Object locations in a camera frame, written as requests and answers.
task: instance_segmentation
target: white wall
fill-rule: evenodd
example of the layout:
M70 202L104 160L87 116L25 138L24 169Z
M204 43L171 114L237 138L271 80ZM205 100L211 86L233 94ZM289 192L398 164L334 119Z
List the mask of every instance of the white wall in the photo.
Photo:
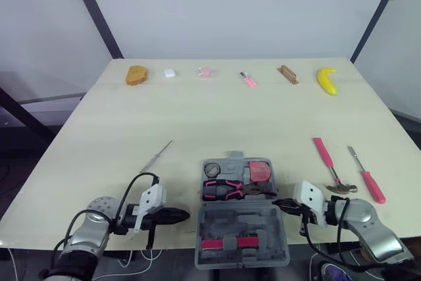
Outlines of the white wall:
M350 57L380 0L97 0L125 57Z
M111 56L82 0L0 0L0 86L18 101L87 91Z
M421 0L389 1L355 65L389 108L421 120Z

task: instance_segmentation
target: hammer head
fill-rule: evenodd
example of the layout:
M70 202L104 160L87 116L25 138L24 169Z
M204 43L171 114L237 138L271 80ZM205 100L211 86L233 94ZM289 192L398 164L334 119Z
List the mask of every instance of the hammer head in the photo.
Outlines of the hammer head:
M351 185L338 184L336 187L326 186L326 188L337 194L348 194L349 192L351 193L358 192L357 186L354 186L353 184Z

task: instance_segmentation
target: white table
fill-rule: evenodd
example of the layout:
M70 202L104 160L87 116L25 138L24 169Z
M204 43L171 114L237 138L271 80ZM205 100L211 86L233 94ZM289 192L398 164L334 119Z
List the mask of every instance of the white table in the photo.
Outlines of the white table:
M149 79L127 86L134 64L146 66ZM281 64L298 74L299 84L276 70ZM199 78L199 66L215 69L216 76ZM323 66L337 69L335 97L316 81ZM166 79L166 68L174 68L177 77ZM239 71L249 72L257 86L248 87ZM420 151L347 59L126 59L111 61L45 152L1 220L0 245L52 249L74 214L96 197L120 199L132 177L174 140L151 171L168 191L166 205L189 211L191 218L158 226L154 248L194 247L203 160L227 157L231 150L266 157L281 197L290 196L301 180L329 197L324 185L334 182L313 137L324 140L342 180L358 186L350 197L373 203L399 237L421 235ZM385 205L371 198L347 145L372 172ZM150 183L148 177L137 182L128 201L136 203ZM306 243L299 221L284 215L288 243ZM336 229L311 226L310 234L315 243L333 242ZM144 249L146 240L146 232L111 236L107 249ZM348 232L343 240L356 237Z

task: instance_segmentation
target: banana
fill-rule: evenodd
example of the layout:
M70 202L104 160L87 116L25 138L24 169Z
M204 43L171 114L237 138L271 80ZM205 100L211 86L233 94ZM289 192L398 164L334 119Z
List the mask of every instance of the banana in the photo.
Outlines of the banana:
M328 67L320 69L317 74L317 80L319 84L323 87L324 91L326 91L330 95L337 95L336 87L328 77L328 74L331 72L336 72L336 69Z

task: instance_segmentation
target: hammer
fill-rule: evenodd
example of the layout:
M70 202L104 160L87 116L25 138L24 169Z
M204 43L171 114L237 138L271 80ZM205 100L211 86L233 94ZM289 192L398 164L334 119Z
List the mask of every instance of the hammer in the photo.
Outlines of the hammer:
M332 158L330 158L328 151L324 147L322 139L313 138L313 143L316 145L318 153L320 154L324 164L330 169L330 172L332 173L332 176L334 177L334 180L336 182L336 187L326 186L326 188L338 194L348 194L349 192L353 192L353 193L357 192L358 191L357 186L350 185L350 184L348 185L342 184L341 179L339 179L334 169L334 162L332 161Z

